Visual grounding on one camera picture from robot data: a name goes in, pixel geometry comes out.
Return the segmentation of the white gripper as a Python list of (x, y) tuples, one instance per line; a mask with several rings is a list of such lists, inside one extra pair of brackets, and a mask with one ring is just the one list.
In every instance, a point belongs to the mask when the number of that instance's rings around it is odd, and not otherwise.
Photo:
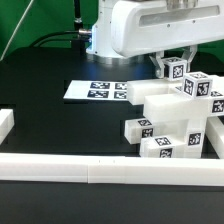
[(173, 10), (166, 0), (119, 0), (112, 10), (112, 48), (125, 57), (152, 53), (157, 78), (164, 77), (163, 51), (187, 46), (182, 58), (189, 72), (196, 44), (222, 39), (224, 0), (198, 0), (195, 7)]

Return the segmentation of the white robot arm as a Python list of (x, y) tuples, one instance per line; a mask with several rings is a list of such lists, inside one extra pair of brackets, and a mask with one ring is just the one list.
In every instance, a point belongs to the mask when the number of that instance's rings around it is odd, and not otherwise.
[(87, 55), (111, 64), (148, 54), (164, 76), (164, 52), (182, 48), (192, 61), (199, 44), (224, 39), (224, 0), (99, 0)]

